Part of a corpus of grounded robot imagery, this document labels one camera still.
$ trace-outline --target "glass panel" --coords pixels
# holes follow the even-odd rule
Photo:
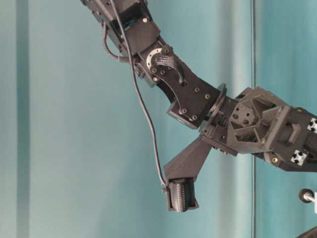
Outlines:
[[[317,1],[255,0],[256,82],[295,107],[316,108]],[[314,173],[288,173],[257,160],[257,238],[293,238],[317,223],[300,189]]]

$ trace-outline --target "hex screw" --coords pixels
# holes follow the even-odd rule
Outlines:
[[[274,158],[272,159],[272,162],[273,162],[274,164],[276,164],[276,163],[278,162],[278,158],[277,158],[277,157],[274,157]]]

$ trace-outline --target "bolt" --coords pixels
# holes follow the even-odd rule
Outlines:
[[[276,164],[276,163],[278,162],[278,158],[277,158],[277,157],[274,157],[274,158],[272,159],[272,162],[273,162],[274,164]]]

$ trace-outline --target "teal background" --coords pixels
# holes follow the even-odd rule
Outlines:
[[[249,0],[149,0],[162,36],[229,96],[252,84]],[[212,151],[200,208],[168,213],[129,67],[78,0],[2,0],[0,237],[235,237],[253,233],[252,158]],[[162,164],[197,136],[140,81]]]
[[[256,0],[256,81],[295,107],[316,109],[317,1]],[[257,161],[257,237],[293,238],[317,225],[300,189],[317,176],[287,173]]]

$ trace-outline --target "black robotic arm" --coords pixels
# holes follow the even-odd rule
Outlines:
[[[231,99],[225,85],[204,82],[162,39],[145,0],[81,2],[103,27],[109,55],[121,62],[132,56],[137,74],[170,100],[168,114],[200,129],[199,137],[164,166],[169,211],[198,207],[194,182],[212,148],[233,156],[251,153],[286,171],[317,172],[317,116],[260,87]],[[123,56],[109,51],[107,37]]]

